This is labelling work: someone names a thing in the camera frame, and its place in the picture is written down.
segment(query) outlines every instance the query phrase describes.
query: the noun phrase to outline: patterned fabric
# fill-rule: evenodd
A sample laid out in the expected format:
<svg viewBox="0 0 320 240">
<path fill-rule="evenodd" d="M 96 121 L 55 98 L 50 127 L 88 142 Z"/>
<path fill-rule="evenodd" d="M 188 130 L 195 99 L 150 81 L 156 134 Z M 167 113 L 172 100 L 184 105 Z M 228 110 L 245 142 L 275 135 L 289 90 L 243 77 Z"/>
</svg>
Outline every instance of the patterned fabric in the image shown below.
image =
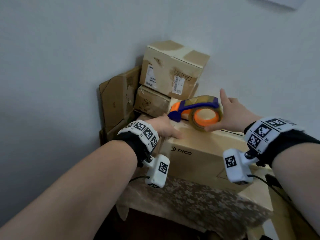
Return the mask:
<svg viewBox="0 0 320 240">
<path fill-rule="evenodd" d="M 226 240 L 241 239 L 247 228 L 261 225 L 272 214 L 270 210 L 231 191 L 212 189 L 170 176 L 167 177 L 166 185 L 160 189 L 146 185 L 144 180 L 136 180 L 128 187 L 131 195 L 134 189 L 139 197 L 151 201 L 155 207 L 157 204 L 161 207 L 172 207 L 198 226 L 215 231 Z M 122 197 L 128 197 L 126 190 Z M 162 217 L 174 221 L 172 217 L 167 216 L 169 214 Z"/>
</svg>

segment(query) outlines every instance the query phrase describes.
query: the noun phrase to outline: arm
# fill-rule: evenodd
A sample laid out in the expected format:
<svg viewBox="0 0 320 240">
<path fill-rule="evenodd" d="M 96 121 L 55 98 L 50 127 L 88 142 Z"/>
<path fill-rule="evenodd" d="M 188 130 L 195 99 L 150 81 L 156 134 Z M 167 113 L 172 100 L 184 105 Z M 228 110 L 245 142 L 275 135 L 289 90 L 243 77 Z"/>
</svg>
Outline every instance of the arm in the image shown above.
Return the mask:
<svg viewBox="0 0 320 240">
<path fill-rule="evenodd" d="M 167 116 L 146 121 L 181 138 Z M 137 167 L 133 149 L 110 141 L 82 159 L 0 229 L 0 239 L 93 239 Z"/>
<path fill-rule="evenodd" d="M 206 131 L 226 129 L 244 132 L 251 123 L 262 117 L 246 109 L 236 98 L 220 91 L 224 117 L 207 126 Z M 320 234 L 320 145 L 303 143 L 290 147 L 275 157 L 274 175 L 306 220 Z"/>
</svg>

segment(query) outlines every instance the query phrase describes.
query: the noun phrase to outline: black wrist strap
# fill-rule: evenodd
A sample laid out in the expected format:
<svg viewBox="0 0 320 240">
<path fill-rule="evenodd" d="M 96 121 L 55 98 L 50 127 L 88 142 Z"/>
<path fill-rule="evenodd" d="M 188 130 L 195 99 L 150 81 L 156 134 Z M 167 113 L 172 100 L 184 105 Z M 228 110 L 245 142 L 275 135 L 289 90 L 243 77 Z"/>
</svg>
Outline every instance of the black wrist strap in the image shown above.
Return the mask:
<svg viewBox="0 0 320 240">
<path fill-rule="evenodd" d="M 250 129 L 250 127 L 254 124 L 250 124 L 245 130 L 244 133 L 247 133 L 247 131 Z M 280 133 L 280 135 L 272 141 L 264 153 L 258 154 L 257 158 L 264 164 L 268 164 L 270 167 L 272 167 L 272 162 L 275 159 L 278 154 L 283 152 L 284 150 L 293 147 L 298 144 L 302 143 L 315 143 L 320 144 L 320 141 L 315 139 L 314 137 L 305 134 L 302 131 L 298 130 L 289 130 L 283 133 Z M 254 149 L 251 147 L 251 145 L 248 144 L 248 147 L 250 150 Z"/>
<path fill-rule="evenodd" d="M 149 153 L 146 145 L 143 144 L 138 135 L 131 132 L 125 132 L 116 135 L 113 140 L 124 141 L 133 149 L 138 159 L 137 167 L 142 167 L 142 162 L 150 159 L 152 152 Z"/>
</svg>

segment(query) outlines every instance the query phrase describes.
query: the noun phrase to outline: orange and blue tape dispenser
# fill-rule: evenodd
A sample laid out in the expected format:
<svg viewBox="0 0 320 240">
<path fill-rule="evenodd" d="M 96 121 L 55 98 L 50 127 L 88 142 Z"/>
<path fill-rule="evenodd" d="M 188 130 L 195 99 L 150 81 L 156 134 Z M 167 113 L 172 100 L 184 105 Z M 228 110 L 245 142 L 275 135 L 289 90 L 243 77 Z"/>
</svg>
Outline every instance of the orange and blue tape dispenser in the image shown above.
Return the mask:
<svg viewBox="0 0 320 240">
<path fill-rule="evenodd" d="M 204 115 L 202 113 L 204 110 L 211 110 L 214 113 Z M 202 95 L 175 103 L 172 105 L 168 116 L 175 122 L 180 122 L 182 117 L 187 117 L 190 125 L 204 132 L 207 125 L 222 120 L 222 110 L 217 97 Z"/>
</svg>

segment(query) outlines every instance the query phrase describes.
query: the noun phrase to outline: person's left hand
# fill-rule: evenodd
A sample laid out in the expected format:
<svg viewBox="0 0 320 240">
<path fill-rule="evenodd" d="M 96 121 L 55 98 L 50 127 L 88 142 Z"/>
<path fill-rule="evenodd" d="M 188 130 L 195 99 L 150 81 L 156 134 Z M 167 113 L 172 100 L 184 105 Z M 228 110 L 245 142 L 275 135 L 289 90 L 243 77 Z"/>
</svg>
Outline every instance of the person's left hand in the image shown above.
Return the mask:
<svg viewBox="0 0 320 240">
<path fill-rule="evenodd" d="M 146 122 L 152 125 L 159 136 L 172 136 L 177 139 L 183 138 L 182 133 L 171 125 L 170 119 L 166 114 L 163 114 L 158 118 L 146 120 Z"/>
</svg>

